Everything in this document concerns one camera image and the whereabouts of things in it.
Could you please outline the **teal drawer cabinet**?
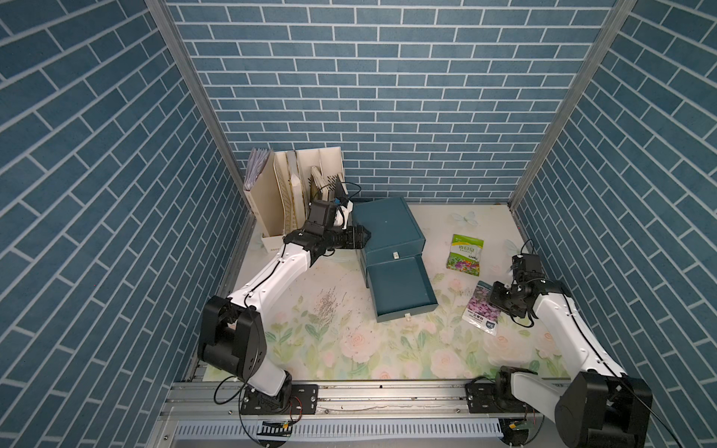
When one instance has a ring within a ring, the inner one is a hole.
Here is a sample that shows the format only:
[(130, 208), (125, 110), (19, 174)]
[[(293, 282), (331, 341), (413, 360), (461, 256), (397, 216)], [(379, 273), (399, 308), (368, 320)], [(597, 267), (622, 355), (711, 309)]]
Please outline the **teal drawer cabinet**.
[(371, 233), (366, 246), (358, 251), (366, 284), (369, 284), (370, 266), (423, 253), (425, 236), (401, 197), (358, 203), (354, 206), (351, 220), (354, 225), (361, 225)]

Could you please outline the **purple flower seed bag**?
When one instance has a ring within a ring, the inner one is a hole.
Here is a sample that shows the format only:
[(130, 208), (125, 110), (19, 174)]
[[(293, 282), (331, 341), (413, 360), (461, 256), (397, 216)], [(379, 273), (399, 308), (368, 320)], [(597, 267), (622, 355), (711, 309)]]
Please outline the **purple flower seed bag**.
[(462, 319), (491, 336), (497, 334), (500, 310), (489, 302), (492, 287), (479, 281), (468, 301)]

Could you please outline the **teal drawer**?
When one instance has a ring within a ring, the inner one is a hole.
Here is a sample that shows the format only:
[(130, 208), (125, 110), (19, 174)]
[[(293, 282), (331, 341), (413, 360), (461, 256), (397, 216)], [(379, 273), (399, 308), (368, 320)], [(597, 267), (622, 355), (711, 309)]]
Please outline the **teal drawer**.
[(369, 266), (366, 281), (379, 323), (430, 313), (438, 307), (420, 255)]

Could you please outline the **green flower seed bag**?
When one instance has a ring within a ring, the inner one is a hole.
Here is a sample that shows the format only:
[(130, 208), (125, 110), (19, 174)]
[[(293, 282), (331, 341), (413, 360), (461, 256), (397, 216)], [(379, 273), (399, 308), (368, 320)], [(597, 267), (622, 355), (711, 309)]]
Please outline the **green flower seed bag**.
[(454, 234), (446, 268), (470, 276), (480, 276), (480, 259), (484, 244), (485, 242), (481, 239)]

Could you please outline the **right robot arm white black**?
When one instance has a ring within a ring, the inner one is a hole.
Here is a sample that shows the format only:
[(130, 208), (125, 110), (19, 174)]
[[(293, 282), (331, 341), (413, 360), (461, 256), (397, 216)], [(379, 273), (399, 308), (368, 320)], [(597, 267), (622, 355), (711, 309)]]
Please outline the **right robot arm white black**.
[(509, 317), (540, 321), (552, 336), (571, 382), (555, 388), (527, 369), (503, 366), (496, 391), (503, 403), (522, 402), (553, 421), (568, 447), (642, 447), (653, 394), (601, 346), (579, 315), (571, 293), (543, 272), (536, 254), (512, 259), (513, 283), (494, 284), (489, 302)]

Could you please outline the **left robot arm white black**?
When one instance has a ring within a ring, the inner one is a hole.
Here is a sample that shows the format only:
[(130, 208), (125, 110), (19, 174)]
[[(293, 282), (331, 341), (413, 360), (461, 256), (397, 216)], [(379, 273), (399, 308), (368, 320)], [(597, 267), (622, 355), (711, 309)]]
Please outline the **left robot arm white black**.
[(301, 274), (338, 249), (362, 249), (371, 233), (351, 225), (347, 199), (310, 203), (304, 225), (283, 237), (274, 259), (228, 297), (212, 297), (202, 312), (198, 358), (231, 373), (255, 391), (286, 405), (291, 375), (267, 360), (263, 318)]

